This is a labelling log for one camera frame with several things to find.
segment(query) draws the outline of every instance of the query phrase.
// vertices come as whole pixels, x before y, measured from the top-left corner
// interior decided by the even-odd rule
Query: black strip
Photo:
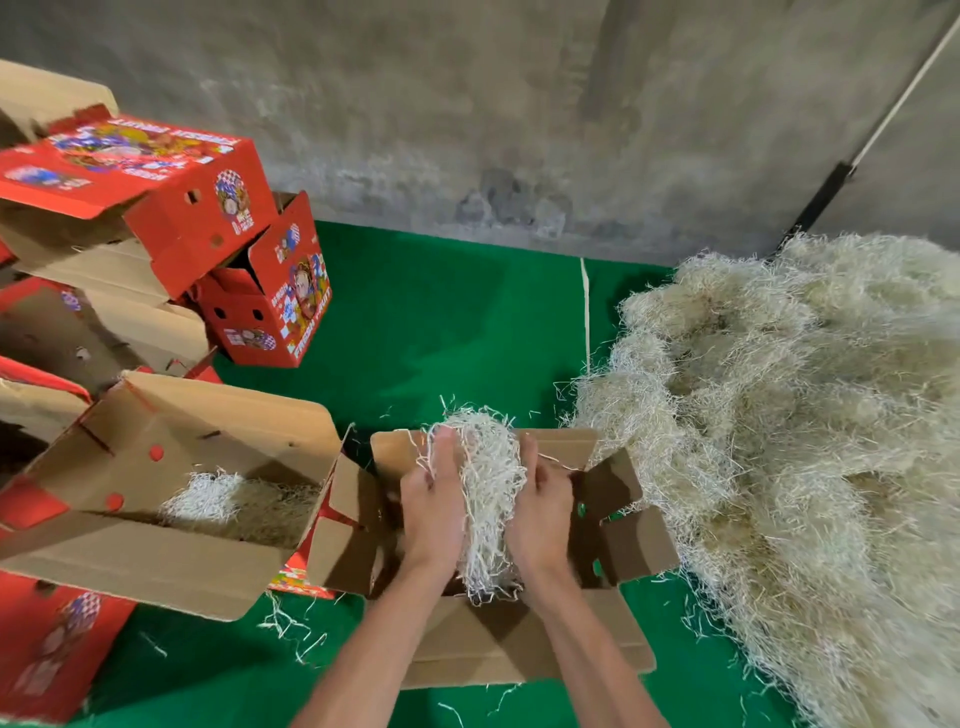
[[[843,185],[846,184],[847,180],[853,175],[853,170],[854,167],[845,161],[840,162],[833,168],[833,171],[829,173],[824,183],[820,185],[820,189],[817,190],[817,193],[810,202],[806,204],[804,211],[797,217],[797,221],[783,234],[783,238],[777,246],[777,252],[786,245],[786,241],[791,237],[799,232],[807,232],[813,227],[813,224],[817,222],[817,218],[823,214],[823,211],[827,209],[827,205],[837,196],[837,192],[843,188]]]

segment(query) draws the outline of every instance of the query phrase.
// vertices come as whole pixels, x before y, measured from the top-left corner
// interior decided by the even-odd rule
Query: person's right hand
[[[520,441],[520,459],[527,482],[516,495],[505,537],[524,596],[539,611],[556,592],[576,586],[566,560],[573,485],[560,465],[540,457],[537,440],[529,433]]]

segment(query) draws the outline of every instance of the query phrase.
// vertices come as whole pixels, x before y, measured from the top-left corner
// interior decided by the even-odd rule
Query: green mat
[[[355,424],[348,444],[361,464],[372,431],[434,422],[441,397],[489,405],[520,426],[553,426],[571,406],[558,392],[564,397],[564,384],[585,360],[576,258],[344,225],[318,224],[318,231],[333,302],[302,365],[255,369],[221,360],[226,383],[322,402],[341,432]],[[670,272],[599,261],[588,261],[587,270],[590,345],[602,358],[616,335],[615,304]],[[667,574],[622,591],[659,661],[646,685],[674,728],[792,723],[793,706],[744,676],[735,645],[707,626],[681,578]],[[282,638],[258,626],[272,613],[265,595],[232,623],[138,607],[75,724],[285,726],[362,617],[363,604],[351,596],[337,603],[278,599],[304,625],[290,626]],[[698,639],[684,619],[713,636]],[[458,715],[464,728],[576,725],[561,683],[508,688],[404,692],[391,725],[457,728]]]

